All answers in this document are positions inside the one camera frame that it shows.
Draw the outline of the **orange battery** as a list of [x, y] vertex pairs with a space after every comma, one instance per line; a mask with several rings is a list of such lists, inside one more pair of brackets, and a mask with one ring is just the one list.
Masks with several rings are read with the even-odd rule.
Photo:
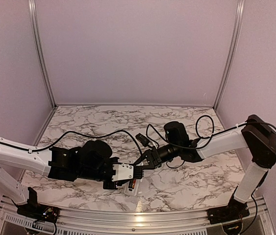
[[129, 189], [135, 189], [135, 185], [136, 185], [136, 180], [131, 180], [131, 181], [129, 182], [128, 188], [129, 188]]

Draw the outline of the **white remote control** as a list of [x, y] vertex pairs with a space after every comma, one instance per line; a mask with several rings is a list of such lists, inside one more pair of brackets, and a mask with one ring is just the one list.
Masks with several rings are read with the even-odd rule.
[[142, 179], [131, 179], [125, 184], [124, 193], [129, 196], [137, 196]]

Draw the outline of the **white battery cover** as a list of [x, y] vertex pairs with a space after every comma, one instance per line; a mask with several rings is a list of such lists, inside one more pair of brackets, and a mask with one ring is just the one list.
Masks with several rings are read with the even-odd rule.
[[145, 198], [151, 198], [151, 197], [153, 197], [156, 194], [157, 194], [157, 192], [155, 190], [151, 190], [151, 191], [146, 192], [145, 195], [144, 195], [144, 197]]

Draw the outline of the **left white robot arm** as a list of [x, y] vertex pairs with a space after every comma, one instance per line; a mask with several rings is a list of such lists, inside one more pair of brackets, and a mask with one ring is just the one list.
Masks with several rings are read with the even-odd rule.
[[131, 180], [134, 167], [119, 163], [112, 157], [112, 149], [101, 140], [87, 141], [81, 147], [65, 149], [55, 146], [38, 148], [0, 138], [0, 190], [17, 208], [24, 208], [33, 218], [43, 214], [37, 193], [19, 184], [2, 165], [30, 170], [50, 179], [73, 182], [87, 179], [103, 182], [106, 188], [115, 189], [117, 183]]

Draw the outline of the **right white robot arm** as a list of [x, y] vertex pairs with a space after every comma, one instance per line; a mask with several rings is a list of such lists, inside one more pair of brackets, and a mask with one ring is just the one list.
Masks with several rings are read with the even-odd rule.
[[250, 115], [244, 123], [211, 134], [209, 138], [190, 140], [185, 126], [177, 121], [167, 123], [164, 131], [165, 137], [162, 139], [167, 144], [145, 151], [135, 164], [147, 160], [145, 168], [155, 169], [177, 156], [185, 162], [196, 163], [224, 152], [249, 149], [252, 162], [224, 208], [224, 215], [228, 219], [235, 219], [243, 211], [243, 206], [276, 163], [276, 127], [257, 115]]

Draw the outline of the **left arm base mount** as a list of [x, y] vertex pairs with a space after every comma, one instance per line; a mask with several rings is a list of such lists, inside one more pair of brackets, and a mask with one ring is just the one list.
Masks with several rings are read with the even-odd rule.
[[29, 204], [19, 205], [17, 213], [38, 221], [56, 223], [60, 209], [54, 206], [38, 204], [36, 207]]

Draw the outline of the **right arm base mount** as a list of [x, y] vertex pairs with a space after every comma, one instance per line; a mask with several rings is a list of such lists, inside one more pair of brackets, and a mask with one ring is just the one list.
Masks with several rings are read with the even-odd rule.
[[210, 224], [218, 224], [239, 220], [250, 215], [247, 204], [241, 206], [222, 206], [207, 210], [207, 216]]

